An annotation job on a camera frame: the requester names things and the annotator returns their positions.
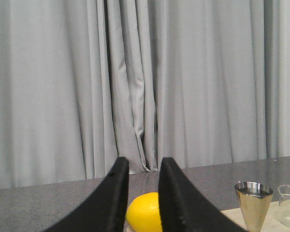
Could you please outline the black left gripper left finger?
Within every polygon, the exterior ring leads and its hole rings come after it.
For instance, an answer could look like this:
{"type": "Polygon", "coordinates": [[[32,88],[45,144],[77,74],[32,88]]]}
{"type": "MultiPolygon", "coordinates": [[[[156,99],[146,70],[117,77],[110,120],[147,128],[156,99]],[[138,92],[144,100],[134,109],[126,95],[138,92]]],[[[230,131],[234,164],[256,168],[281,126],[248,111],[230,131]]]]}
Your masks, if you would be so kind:
{"type": "Polygon", "coordinates": [[[90,196],[47,232],[122,232],[129,191],[129,162],[116,159],[90,196]]]}

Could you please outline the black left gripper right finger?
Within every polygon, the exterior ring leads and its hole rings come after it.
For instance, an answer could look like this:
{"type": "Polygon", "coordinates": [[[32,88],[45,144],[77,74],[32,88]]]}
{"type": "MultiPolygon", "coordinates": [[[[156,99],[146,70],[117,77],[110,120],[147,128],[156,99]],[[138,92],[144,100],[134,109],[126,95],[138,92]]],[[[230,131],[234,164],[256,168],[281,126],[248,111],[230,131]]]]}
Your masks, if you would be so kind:
{"type": "Polygon", "coordinates": [[[190,182],[173,158],[162,159],[159,211],[164,232],[244,232],[190,182]]]}

